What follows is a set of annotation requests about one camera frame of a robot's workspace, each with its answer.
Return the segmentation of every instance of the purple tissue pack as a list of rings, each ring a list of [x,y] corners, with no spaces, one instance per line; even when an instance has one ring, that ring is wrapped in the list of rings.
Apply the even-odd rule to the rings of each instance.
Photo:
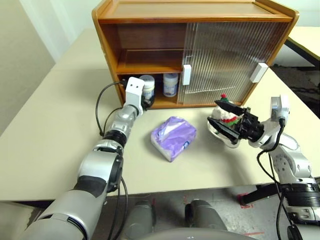
[[[151,133],[152,144],[172,162],[196,137],[196,128],[181,117],[171,116]]]

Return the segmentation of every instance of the white container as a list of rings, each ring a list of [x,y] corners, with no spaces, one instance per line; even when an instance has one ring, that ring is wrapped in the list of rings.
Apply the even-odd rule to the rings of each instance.
[[[163,95],[168,98],[174,97],[177,94],[178,74],[164,73],[163,74]]]
[[[144,81],[142,95],[144,99],[149,100],[155,95],[155,79],[151,75],[142,75],[139,78]]]

